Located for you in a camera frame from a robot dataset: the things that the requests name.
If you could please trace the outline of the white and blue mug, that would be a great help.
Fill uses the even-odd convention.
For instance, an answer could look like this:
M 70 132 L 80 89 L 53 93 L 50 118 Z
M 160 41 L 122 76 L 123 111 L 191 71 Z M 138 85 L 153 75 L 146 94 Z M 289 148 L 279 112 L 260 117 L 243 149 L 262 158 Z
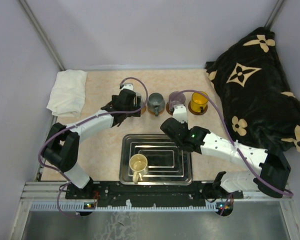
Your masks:
M 135 96 L 137 99 L 140 99 L 141 101 L 143 100 L 142 94 L 139 92 L 135 92 Z

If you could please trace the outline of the brown wooden coaster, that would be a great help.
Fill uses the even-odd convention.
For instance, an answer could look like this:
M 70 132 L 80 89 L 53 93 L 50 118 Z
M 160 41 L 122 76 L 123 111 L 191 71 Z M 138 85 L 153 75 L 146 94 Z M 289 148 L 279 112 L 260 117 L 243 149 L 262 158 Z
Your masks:
M 188 103 L 188 109 L 192 114 L 201 116 L 207 112 L 208 105 L 206 104 L 205 106 L 203 106 L 201 104 L 197 104 L 195 102 L 190 101 Z
M 147 110 L 147 107 L 144 106 L 144 107 L 141 109 L 141 111 L 140 111 L 141 115 L 143 115 L 143 114 L 146 112 L 146 110 Z
M 170 115 L 173 115 L 173 112 L 174 112 L 174 110 L 175 110 L 173 104 L 167 103 L 165 108 L 166 108 L 166 111 L 167 111 Z

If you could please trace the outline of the grey metal mug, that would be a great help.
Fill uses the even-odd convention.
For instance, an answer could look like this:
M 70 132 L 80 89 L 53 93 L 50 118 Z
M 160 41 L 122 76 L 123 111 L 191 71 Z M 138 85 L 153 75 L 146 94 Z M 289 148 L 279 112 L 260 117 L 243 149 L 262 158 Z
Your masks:
M 165 105 L 163 95 L 158 92 L 154 92 L 148 97 L 147 108 L 153 109 L 156 115 L 158 112 L 165 110 Z

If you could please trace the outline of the yellow glass mug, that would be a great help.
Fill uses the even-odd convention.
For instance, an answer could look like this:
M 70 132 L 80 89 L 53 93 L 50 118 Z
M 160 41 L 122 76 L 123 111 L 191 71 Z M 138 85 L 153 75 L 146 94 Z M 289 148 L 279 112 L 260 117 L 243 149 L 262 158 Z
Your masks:
M 197 103 L 198 105 L 203 105 L 203 107 L 208 104 L 207 93 L 200 91 L 202 94 L 194 92 L 191 96 L 191 101 Z

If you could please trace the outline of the woven rattan coaster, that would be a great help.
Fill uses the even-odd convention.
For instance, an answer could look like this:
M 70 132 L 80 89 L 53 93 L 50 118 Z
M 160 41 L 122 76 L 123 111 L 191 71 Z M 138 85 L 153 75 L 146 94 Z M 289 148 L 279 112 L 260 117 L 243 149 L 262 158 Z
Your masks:
M 153 115 L 153 116 L 155 116 L 155 117 L 158 117 L 158 116 L 160 116 L 161 114 L 163 114 L 165 110 L 163 109 L 162 111 L 159 111 L 158 114 L 156 114 L 155 111 L 154 111 L 153 109 L 150 109 L 150 108 L 148 107 L 148 108 L 147 108 L 147 111 L 148 111 L 151 115 Z

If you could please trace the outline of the purple mug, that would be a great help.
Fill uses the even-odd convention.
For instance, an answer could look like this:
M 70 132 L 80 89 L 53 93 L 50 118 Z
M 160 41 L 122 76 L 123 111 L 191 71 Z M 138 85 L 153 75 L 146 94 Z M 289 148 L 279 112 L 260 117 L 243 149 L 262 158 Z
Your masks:
M 174 91 L 168 96 L 168 109 L 172 112 L 175 105 L 184 105 L 186 102 L 186 96 L 179 91 Z

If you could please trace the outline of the cream mug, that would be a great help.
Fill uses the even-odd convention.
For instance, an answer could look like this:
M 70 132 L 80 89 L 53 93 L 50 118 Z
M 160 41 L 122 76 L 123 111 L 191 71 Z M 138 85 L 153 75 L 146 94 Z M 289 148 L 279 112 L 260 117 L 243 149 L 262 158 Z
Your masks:
M 143 154 L 135 154 L 129 160 L 129 168 L 133 171 L 132 181 L 138 181 L 149 172 L 148 159 Z

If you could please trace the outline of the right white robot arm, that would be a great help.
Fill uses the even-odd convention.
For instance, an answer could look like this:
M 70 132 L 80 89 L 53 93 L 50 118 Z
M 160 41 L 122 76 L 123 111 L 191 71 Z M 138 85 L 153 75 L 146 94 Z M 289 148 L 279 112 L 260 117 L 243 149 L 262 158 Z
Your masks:
M 177 105 L 172 117 L 165 120 L 160 129 L 183 151 L 221 158 L 246 168 L 244 171 L 218 173 L 213 192 L 219 198 L 236 191 L 261 191 L 277 199 L 293 195 L 286 190 L 291 167 L 280 150 L 233 142 L 200 126 L 189 128 L 183 105 Z

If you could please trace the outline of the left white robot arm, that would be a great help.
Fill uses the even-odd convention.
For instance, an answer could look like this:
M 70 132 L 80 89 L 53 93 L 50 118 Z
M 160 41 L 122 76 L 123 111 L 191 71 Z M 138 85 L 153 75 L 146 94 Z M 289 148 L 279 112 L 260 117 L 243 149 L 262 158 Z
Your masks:
M 75 185 L 78 195 L 85 199 L 91 197 L 93 180 L 78 163 L 80 143 L 98 132 L 119 126 L 126 118 L 140 117 L 142 104 L 142 96 L 133 91 L 133 85 L 124 84 L 119 94 L 112 95 L 111 101 L 95 114 L 67 125 L 55 123 L 39 151 L 39 159 L 44 158 Z

